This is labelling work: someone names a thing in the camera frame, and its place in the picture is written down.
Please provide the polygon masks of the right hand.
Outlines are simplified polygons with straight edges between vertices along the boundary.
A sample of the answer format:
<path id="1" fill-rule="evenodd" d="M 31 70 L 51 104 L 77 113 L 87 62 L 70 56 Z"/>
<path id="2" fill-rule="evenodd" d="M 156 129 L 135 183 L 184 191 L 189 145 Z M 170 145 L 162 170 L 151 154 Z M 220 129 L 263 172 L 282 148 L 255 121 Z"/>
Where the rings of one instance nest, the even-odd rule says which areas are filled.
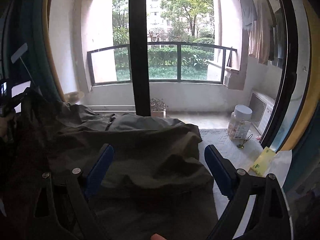
<path id="1" fill-rule="evenodd" d="M 151 240 L 166 240 L 164 237 L 162 237 L 161 235 L 159 234 L 154 234 L 150 237 Z"/>

